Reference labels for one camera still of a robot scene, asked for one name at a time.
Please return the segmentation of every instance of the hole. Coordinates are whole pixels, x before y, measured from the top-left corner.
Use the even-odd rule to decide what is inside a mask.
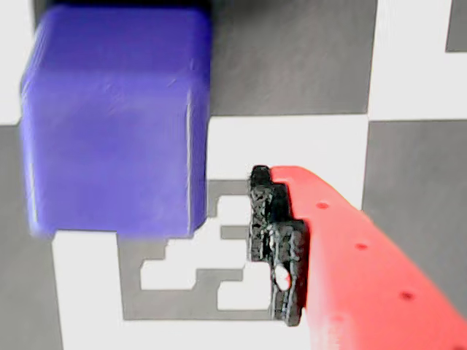
[[[329,208],[329,204],[327,204],[326,202],[319,202],[316,207],[318,207],[319,209],[327,209]]]
[[[401,292],[401,298],[406,300],[406,301],[411,301],[411,300],[414,300],[415,295],[414,295],[414,293],[403,291],[403,292]]]
[[[368,245],[367,244],[364,244],[364,243],[357,243],[355,245],[355,248],[357,248],[358,250],[367,250],[368,249]]]
[[[274,269],[276,283],[280,290],[285,291],[290,289],[290,274],[284,266],[278,265]]]

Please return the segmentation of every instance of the white hole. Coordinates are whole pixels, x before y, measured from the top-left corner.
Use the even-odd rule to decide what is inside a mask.
[[[276,274],[276,283],[279,288],[284,291],[290,288],[290,274],[285,270],[284,266],[278,265],[274,269]]]
[[[217,215],[222,225],[249,225],[250,199],[246,195],[223,195],[219,198]]]

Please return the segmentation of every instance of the gray square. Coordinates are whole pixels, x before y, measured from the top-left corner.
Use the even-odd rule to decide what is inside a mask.
[[[449,33],[446,51],[449,53],[467,52],[467,1],[452,0]]]
[[[366,113],[376,7],[218,1],[212,115]]]
[[[0,349],[61,350],[52,245],[29,235],[16,126],[0,127]]]
[[[371,122],[363,210],[467,316],[467,121]]]

